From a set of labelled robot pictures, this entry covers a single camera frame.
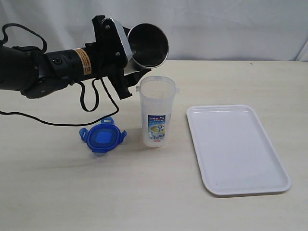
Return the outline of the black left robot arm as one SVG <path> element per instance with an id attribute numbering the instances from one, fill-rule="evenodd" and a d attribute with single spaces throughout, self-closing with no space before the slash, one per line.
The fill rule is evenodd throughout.
<path id="1" fill-rule="evenodd" d="M 92 19 L 95 42 L 86 43 L 82 48 L 47 52 L 43 47 L 7 47 L 6 29 L 19 27 L 38 36 L 27 27 L 10 23 L 2 27 L 0 41 L 0 88 L 20 92 L 29 99 L 38 99 L 68 85 L 88 79 L 108 77 L 120 99 L 131 96 L 128 88 L 134 86 L 150 68 L 128 71 L 132 59 L 128 43 L 128 29 L 118 21 L 98 15 Z"/>

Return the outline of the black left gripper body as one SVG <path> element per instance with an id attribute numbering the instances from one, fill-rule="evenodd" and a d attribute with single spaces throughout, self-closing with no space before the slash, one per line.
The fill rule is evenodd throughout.
<path id="1" fill-rule="evenodd" d="M 91 60 L 92 74 L 96 77 L 108 77 L 120 99 L 126 99 L 132 96 L 128 90 L 135 86 L 139 80 L 152 69 L 145 69 L 126 75 L 124 68 L 128 62 L 123 54 L 115 53 L 110 41 L 106 36 L 104 28 L 104 15 L 97 15 L 92 19 L 93 29 L 96 41 L 86 43 L 86 52 Z M 130 29 L 123 27 L 126 35 Z"/>

